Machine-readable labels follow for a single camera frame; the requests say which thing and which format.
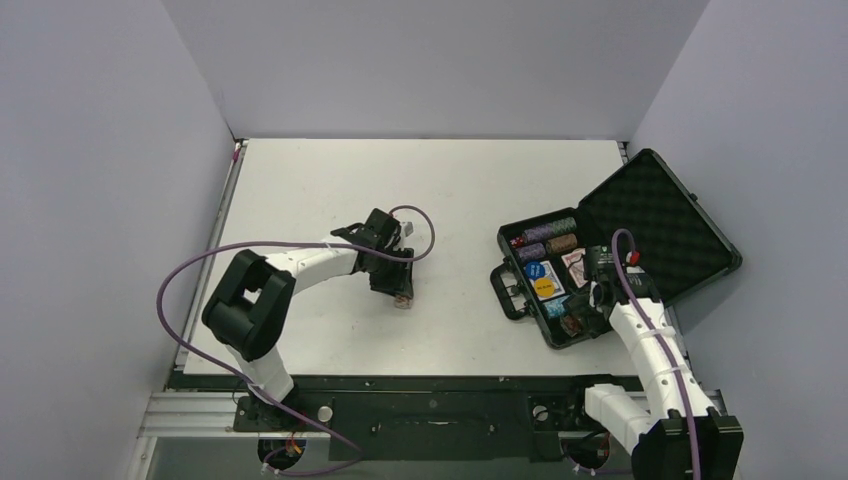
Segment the light blue chip stack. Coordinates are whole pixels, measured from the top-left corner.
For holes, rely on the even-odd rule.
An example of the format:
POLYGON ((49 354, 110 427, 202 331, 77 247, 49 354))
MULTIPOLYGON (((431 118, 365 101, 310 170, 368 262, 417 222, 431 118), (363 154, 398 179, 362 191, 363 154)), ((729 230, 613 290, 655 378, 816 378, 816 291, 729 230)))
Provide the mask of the light blue chip stack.
POLYGON ((542 303, 545 316, 548 320, 561 319, 569 314, 569 296, 558 297, 542 303))

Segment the red brown chip stack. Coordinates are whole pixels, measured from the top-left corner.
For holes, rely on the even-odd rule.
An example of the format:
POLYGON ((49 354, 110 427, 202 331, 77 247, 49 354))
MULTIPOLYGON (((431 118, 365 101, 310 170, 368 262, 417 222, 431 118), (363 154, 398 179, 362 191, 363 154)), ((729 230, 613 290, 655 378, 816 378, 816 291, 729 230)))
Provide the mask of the red brown chip stack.
POLYGON ((560 318, 560 325, 563 331, 571 338, 574 338, 583 333, 583 325, 579 318, 571 315, 565 315, 560 318))

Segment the pink chip stack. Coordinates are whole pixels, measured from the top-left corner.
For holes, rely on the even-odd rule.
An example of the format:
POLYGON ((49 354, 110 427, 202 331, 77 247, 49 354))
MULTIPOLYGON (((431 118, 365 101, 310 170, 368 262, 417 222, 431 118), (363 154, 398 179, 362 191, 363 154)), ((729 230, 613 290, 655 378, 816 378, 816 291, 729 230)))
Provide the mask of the pink chip stack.
POLYGON ((405 296, 396 296, 394 299, 394 306, 401 310, 411 309, 413 306, 413 299, 405 296))

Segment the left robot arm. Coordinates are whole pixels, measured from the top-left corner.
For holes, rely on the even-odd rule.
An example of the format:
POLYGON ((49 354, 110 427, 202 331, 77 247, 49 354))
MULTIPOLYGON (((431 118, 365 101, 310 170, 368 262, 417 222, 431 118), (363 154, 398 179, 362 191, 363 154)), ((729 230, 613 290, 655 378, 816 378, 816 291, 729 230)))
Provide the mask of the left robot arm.
POLYGON ((365 273, 372 291, 398 304, 414 297, 415 252, 406 246, 413 226, 373 210, 366 221, 330 232, 309 246, 261 255, 234 255, 201 314, 203 324, 234 356, 248 387, 261 399, 259 416, 272 429, 291 427, 298 402, 295 382, 277 344, 291 301, 298 293, 335 277, 365 273))

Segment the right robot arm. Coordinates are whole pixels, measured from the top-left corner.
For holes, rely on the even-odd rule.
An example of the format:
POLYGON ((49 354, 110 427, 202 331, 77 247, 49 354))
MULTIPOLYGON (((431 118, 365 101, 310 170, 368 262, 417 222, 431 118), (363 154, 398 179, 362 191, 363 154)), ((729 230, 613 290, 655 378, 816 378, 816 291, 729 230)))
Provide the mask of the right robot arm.
POLYGON ((734 479, 741 424, 695 379, 654 282, 633 258, 613 246, 586 248, 575 301, 623 342, 647 404, 621 386, 595 384, 565 398, 565 416, 578 427, 600 423, 628 452, 635 479, 734 479))

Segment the blue small blind button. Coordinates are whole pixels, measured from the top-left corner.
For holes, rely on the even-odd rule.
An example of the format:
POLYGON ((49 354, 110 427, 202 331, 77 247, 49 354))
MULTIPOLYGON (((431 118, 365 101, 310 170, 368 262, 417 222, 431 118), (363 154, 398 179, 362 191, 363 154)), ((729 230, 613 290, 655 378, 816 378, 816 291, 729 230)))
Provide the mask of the blue small blind button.
POLYGON ((524 266, 524 272, 528 279, 535 281, 547 275, 547 269, 542 262, 532 261, 524 266))

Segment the yellow big blind button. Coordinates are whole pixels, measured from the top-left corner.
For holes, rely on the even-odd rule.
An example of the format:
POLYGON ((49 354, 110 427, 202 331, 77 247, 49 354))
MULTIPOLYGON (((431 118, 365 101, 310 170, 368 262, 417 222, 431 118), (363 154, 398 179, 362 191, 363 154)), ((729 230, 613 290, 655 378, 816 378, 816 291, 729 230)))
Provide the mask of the yellow big blind button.
POLYGON ((556 286, 551 279, 543 277, 534 281, 534 290, 539 297, 550 298, 556 292, 556 286))

